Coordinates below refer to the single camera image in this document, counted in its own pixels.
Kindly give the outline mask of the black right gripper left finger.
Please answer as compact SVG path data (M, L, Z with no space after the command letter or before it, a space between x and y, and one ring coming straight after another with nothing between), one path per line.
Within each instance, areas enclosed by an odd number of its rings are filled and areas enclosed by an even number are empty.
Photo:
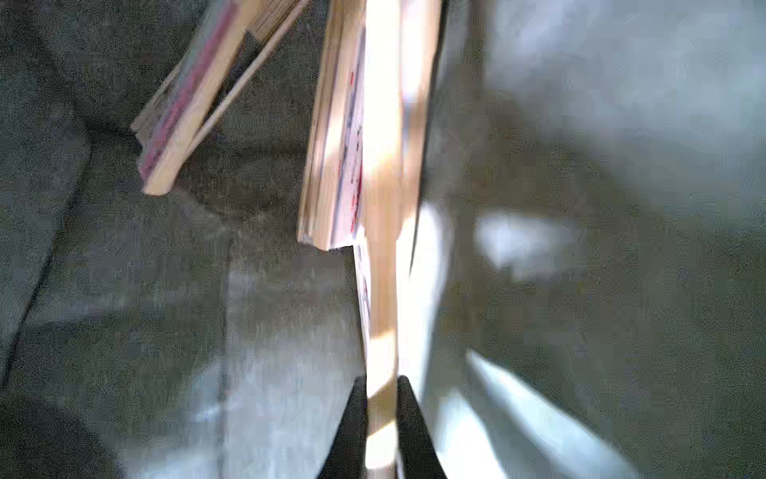
M361 479L367 438L366 377L355 379L333 443L317 479Z

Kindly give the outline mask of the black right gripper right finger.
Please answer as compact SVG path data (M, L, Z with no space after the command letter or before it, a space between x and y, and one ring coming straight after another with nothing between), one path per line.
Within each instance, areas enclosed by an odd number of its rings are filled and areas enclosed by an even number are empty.
M446 479L417 398L405 375L397 378L396 419L404 477Z

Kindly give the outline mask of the green canvas tote bag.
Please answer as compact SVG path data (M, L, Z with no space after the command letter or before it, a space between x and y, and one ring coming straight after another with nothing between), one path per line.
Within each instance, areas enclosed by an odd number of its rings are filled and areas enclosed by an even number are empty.
M295 237L328 5L175 189L201 1L1 5L1 474L313 478L364 370ZM765 5L451 1L400 367L450 478L765 474Z

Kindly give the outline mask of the red blossom white folding fan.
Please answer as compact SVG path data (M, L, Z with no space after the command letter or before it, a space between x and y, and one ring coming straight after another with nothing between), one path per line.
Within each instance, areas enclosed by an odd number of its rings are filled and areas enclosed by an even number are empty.
M354 255L367 393L365 473L405 478L396 419L440 1L333 1L297 237Z

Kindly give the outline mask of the pink striped folding fan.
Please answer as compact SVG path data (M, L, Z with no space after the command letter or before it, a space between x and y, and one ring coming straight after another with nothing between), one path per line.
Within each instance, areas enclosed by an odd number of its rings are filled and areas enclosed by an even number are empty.
M142 146L143 193L164 196L184 163L217 125L308 5L306 1L212 1L176 67L131 129ZM225 96L221 87L247 37L261 48Z

